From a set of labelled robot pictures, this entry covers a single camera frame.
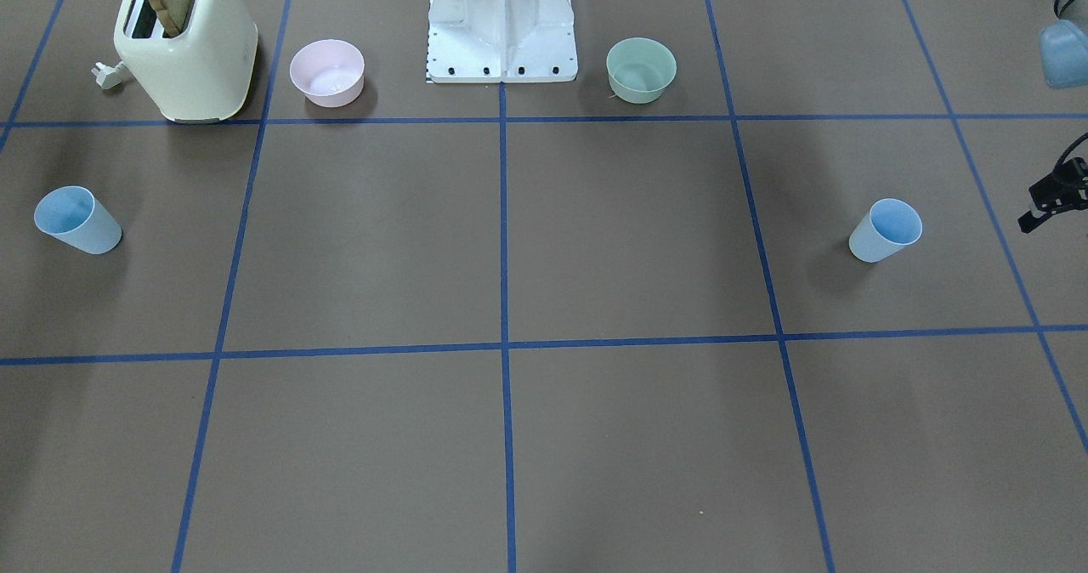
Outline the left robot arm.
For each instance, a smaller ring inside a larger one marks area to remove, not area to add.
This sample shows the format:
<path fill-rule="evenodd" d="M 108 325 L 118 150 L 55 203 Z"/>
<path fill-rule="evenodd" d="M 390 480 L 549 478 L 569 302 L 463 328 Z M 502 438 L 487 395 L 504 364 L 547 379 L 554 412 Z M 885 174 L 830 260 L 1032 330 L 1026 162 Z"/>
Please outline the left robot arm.
<path fill-rule="evenodd" d="M 1056 22 L 1039 33 L 1044 82 L 1049 88 L 1087 84 L 1087 0 L 1051 0 Z"/>

